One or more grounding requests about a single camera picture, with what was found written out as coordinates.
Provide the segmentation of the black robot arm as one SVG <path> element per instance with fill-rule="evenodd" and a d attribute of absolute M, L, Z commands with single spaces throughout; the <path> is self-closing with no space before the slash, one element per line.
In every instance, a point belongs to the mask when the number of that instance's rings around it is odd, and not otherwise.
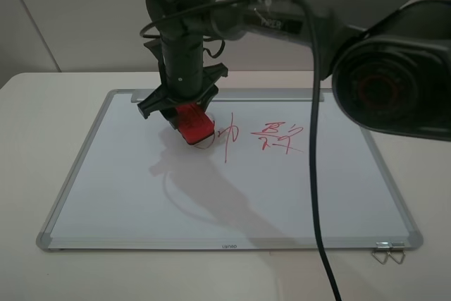
<path fill-rule="evenodd" d="M 158 35 L 141 36 L 161 84 L 139 103 L 173 127 L 206 109 L 227 76 L 204 43 L 248 32 L 307 46 L 343 113 L 378 133 L 450 139 L 450 0 L 145 0 Z"/>

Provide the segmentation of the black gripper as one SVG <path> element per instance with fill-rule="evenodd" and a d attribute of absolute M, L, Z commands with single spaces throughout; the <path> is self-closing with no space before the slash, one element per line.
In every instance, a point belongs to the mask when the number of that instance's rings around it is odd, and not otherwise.
<path fill-rule="evenodd" d="M 196 103 L 206 112 L 218 94 L 216 82 L 228 76 L 222 63 L 204 66 L 204 39 L 185 35 L 176 39 L 162 36 L 144 43 L 158 63 L 161 84 L 138 105 L 144 118 L 160 111 L 174 130 L 178 129 L 177 107 Z"/>

